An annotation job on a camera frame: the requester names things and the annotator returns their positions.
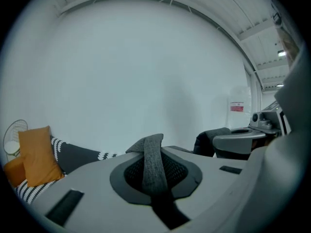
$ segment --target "ceiling beam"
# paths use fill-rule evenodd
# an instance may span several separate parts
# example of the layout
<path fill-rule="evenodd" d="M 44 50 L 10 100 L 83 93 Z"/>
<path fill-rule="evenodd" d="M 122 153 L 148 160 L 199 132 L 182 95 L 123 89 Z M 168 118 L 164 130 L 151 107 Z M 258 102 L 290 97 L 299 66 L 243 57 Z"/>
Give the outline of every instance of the ceiling beam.
<path fill-rule="evenodd" d="M 266 83 L 281 83 L 284 81 L 284 79 L 285 79 L 285 76 L 282 76 L 282 77 L 277 77 L 277 78 L 263 79 L 262 82 L 264 84 L 266 84 Z"/>
<path fill-rule="evenodd" d="M 262 93 L 270 93 L 270 92 L 276 92 L 276 87 L 266 87 Z"/>
<path fill-rule="evenodd" d="M 257 24 L 253 28 L 246 30 L 245 32 L 240 34 L 238 36 L 238 38 L 240 41 L 244 42 L 245 40 L 250 39 L 251 37 L 254 37 L 254 36 L 260 34 L 261 32 L 263 32 L 269 28 L 272 28 L 272 27 L 275 27 L 275 25 L 274 25 L 273 19 L 270 18 L 270 19 L 268 19 L 268 20 L 266 20 L 260 24 Z"/>
<path fill-rule="evenodd" d="M 287 60 L 283 59 L 283 60 L 277 60 L 277 61 L 262 64 L 262 65 L 258 65 L 257 69 L 260 71 L 260 70 L 265 70 L 265 69 L 269 69 L 273 67 L 281 67 L 281 66 L 287 66 L 287 65 L 288 65 Z"/>

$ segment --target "gray strap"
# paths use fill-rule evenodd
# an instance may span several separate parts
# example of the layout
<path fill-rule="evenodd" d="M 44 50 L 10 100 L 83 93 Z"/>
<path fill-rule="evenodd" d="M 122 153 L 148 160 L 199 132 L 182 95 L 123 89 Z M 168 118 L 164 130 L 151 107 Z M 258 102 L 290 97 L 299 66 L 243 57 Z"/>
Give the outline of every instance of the gray strap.
<path fill-rule="evenodd" d="M 160 151 L 162 140 L 163 134 L 153 134 L 142 138 L 126 151 L 144 152 L 142 190 L 150 196 L 158 196 L 168 191 Z"/>

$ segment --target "cushion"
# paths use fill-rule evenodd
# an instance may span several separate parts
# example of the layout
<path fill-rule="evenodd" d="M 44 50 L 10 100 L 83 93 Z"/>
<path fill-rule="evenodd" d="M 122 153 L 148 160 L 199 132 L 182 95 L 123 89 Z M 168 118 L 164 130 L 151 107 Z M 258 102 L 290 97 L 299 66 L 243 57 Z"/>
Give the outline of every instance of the cushion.
<path fill-rule="evenodd" d="M 51 145 L 57 163 L 66 174 L 70 174 L 85 164 L 117 156 L 112 153 L 84 149 L 53 136 L 51 136 Z"/>
<path fill-rule="evenodd" d="M 38 186 L 64 177 L 50 143 L 50 127 L 18 132 L 27 186 Z"/>
<path fill-rule="evenodd" d="M 23 159 L 21 156 L 5 164 L 3 169 L 13 187 L 17 187 L 26 179 Z"/>
<path fill-rule="evenodd" d="M 27 180 L 24 180 L 18 187 L 15 188 L 15 192 L 19 198 L 27 203 L 34 201 L 41 193 L 48 189 L 51 185 L 57 181 L 44 183 L 37 186 L 28 186 Z"/>

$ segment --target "ceiling light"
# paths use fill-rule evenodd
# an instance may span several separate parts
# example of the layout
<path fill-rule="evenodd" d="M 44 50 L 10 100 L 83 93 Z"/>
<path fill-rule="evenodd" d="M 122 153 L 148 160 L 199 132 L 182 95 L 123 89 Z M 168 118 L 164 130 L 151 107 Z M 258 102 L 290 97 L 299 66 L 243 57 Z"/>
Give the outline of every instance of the ceiling light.
<path fill-rule="evenodd" d="M 284 50 L 281 50 L 281 51 L 278 51 L 277 54 L 279 57 L 282 57 L 286 55 L 286 52 Z"/>

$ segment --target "black mesh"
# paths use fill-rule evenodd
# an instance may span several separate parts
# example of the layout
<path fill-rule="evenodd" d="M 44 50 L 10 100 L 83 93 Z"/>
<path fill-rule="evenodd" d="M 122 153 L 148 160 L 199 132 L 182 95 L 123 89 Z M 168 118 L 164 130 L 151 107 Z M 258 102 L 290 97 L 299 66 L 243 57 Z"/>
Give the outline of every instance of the black mesh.
<path fill-rule="evenodd" d="M 172 189 L 175 185 L 186 178 L 187 168 L 161 152 L 162 163 L 168 188 Z M 126 182 L 138 191 L 141 190 L 142 178 L 144 173 L 144 157 L 131 164 L 124 172 Z"/>
<path fill-rule="evenodd" d="M 144 158 L 131 164 L 124 172 L 126 182 L 138 191 L 141 191 L 142 177 L 144 173 Z"/>
<path fill-rule="evenodd" d="M 169 189 L 172 189 L 188 175 L 188 169 L 173 160 L 169 156 L 161 153 L 162 163 L 164 167 L 165 177 Z"/>

